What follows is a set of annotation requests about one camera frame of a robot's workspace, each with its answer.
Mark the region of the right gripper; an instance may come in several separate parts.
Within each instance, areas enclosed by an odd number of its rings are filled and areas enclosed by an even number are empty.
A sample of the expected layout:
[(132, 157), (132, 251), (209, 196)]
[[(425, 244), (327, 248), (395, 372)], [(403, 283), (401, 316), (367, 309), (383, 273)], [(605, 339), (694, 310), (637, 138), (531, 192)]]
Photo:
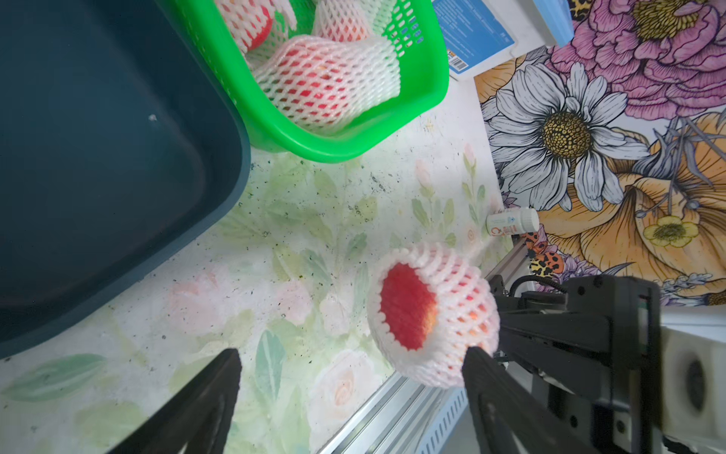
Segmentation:
[[(527, 282), (551, 293), (519, 292)], [(608, 274), (557, 284), (531, 275), (493, 290), (498, 357), (531, 374), (521, 410), (537, 434), (516, 429), (530, 453), (661, 453), (660, 289)]]

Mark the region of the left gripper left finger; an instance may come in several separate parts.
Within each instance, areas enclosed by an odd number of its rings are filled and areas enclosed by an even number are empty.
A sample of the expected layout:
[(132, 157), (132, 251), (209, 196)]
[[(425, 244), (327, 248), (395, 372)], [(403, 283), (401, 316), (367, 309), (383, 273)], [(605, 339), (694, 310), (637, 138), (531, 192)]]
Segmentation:
[(239, 393), (242, 364), (234, 348), (221, 351), (113, 453), (221, 453)]

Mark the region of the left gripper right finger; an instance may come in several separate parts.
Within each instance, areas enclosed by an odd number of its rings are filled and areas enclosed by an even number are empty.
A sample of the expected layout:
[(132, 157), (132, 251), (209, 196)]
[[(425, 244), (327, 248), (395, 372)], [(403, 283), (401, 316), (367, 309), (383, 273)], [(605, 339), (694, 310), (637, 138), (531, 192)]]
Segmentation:
[(479, 347), (461, 369), (482, 453), (594, 453)]

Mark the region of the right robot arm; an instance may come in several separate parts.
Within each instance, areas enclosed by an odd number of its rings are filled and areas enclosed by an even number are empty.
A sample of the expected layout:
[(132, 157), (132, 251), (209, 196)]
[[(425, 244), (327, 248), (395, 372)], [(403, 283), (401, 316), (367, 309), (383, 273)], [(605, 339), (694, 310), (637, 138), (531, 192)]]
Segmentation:
[(662, 453), (725, 446), (725, 321), (663, 322), (660, 291), (632, 277), (576, 278), (554, 293), (490, 278), (494, 359), (463, 369), (487, 453)]

